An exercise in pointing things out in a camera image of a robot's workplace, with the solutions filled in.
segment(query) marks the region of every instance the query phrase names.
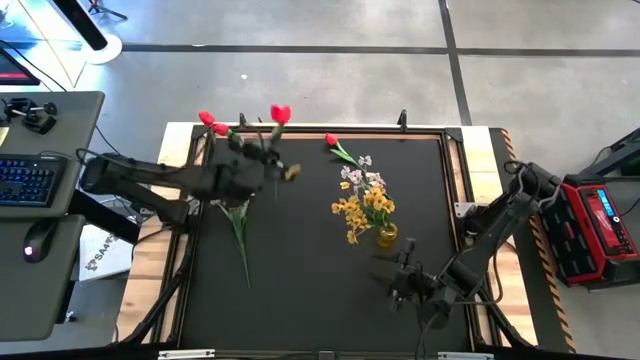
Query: white flower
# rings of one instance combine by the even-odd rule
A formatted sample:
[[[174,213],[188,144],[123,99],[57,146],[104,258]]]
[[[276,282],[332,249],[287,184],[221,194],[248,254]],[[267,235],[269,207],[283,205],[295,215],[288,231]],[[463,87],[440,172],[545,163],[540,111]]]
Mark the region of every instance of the white flower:
[[[382,180],[382,176],[380,176],[380,173],[367,173],[367,180],[369,181],[369,184],[371,186],[387,185],[387,183]]]
[[[351,171],[349,170],[348,166],[343,166],[342,167],[342,171],[340,171],[340,175],[342,176],[343,179],[346,179],[347,176],[349,176],[350,173],[351,173]]]
[[[358,159],[358,164],[360,164],[360,166],[371,166],[371,156],[367,155],[365,157],[360,156],[360,159]]]
[[[354,170],[353,172],[351,172],[349,174],[349,180],[351,180],[351,182],[353,183],[353,185],[358,185],[360,184],[360,181],[362,181],[362,171],[360,170]]]

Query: glass vase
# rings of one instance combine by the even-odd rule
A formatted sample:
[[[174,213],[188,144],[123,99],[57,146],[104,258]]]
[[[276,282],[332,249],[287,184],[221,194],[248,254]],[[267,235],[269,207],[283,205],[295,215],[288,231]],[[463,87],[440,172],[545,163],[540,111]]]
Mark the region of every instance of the glass vase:
[[[398,227],[394,223],[389,223],[387,226],[378,227],[376,242],[381,247],[389,247],[393,245],[397,237]]]

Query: monitor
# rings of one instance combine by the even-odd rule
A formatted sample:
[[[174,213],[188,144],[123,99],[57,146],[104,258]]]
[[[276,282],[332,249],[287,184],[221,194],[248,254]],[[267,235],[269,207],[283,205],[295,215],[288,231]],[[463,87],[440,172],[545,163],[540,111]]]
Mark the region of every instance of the monitor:
[[[40,80],[0,48],[0,85],[40,85]]]

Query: gray floor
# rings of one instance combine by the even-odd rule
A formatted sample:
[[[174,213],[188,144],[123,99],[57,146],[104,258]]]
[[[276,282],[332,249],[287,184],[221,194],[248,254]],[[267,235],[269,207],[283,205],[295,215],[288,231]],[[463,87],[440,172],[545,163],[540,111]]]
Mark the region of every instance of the gray floor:
[[[96,21],[128,43],[447,45],[437,0],[106,5],[129,21]],[[631,0],[450,0],[448,7],[461,48],[640,49],[640,4]],[[558,175],[582,169],[601,147],[640,124],[637,57],[461,56],[460,64],[472,123],[509,130],[523,160]],[[241,111],[268,118],[270,104],[287,103],[297,122],[393,123],[406,108],[413,124],[461,122],[447,55],[126,52],[107,65],[86,65],[76,89],[107,94],[99,122],[105,135],[145,160],[156,159],[167,122],[196,121],[203,109],[222,120]],[[92,147],[106,150],[97,137]],[[620,207],[632,201],[622,199]],[[122,290],[104,287],[117,302]],[[640,357],[640,287],[560,288],[579,352]],[[93,290],[74,296],[95,302]],[[46,342],[0,344],[0,352],[79,346],[85,338],[69,341],[77,332],[86,335],[85,345],[106,343],[117,312],[109,306],[86,307],[86,326],[100,328],[99,335],[66,324]],[[111,322],[103,321],[103,311],[110,311]]]

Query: black tray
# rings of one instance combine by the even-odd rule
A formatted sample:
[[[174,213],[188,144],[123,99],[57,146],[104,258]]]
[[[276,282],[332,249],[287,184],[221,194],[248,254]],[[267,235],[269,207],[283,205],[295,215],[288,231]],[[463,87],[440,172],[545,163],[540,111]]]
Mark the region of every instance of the black tray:
[[[198,127],[194,133],[202,131]],[[358,134],[393,129],[309,129],[288,132]],[[352,155],[371,155],[372,170],[382,173],[397,204],[393,221],[399,241],[417,240],[414,259],[425,270],[437,270],[454,254],[451,208],[456,201],[451,159],[444,129],[411,130],[430,139],[343,139]],[[215,348],[217,355],[260,356],[297,351],[333,350],[343,356],[413,356],[419,338],[415,309],[388,310],[385,289],[369,273],[392,275],[395,265],[371,258],[378,253],[373,231],[361,245],[347,244],[344,219],[330,205],[343,195],[338,183],[343,164],[322,151],[323,139],[287,139],[280,151],[287,163],[301,163],[302,175],[282,184],[278,199],[266,186],[249,210],[247,247],[251,288],[228,220],[204,206],[188,286],[178,299],[174,330],[179,347]],[[464,159],[462,144],[457,153]],[[208,144],[207,156],[229,151],[224,143]],[[466,166],[461,161],[462,172]],[[463,176],[467,199],[468,177]],[[469,350],[477,336],[471,308],[454,309],[448,325],[428,336],[429,351]]]

